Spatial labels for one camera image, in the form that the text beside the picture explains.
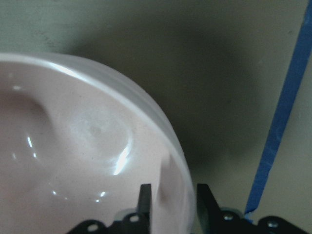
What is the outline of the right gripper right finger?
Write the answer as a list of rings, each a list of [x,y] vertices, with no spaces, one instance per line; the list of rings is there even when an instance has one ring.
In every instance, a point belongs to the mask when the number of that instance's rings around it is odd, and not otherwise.
[[[204,234],[305,234],[306,231],[277,216],[252,224],[231,209],[221,209],[210,187],[197,184],[197,217]]]

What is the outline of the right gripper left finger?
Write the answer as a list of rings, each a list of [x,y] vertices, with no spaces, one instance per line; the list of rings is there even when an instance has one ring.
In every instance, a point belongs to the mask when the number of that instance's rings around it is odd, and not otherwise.
[[[139,190],[136,210],[126,214],[122,220],[110,226],[89,219],[73,227],[69,234],[149,234],[151,232],[150,213],[152,207],[151,184],[142,184]]]

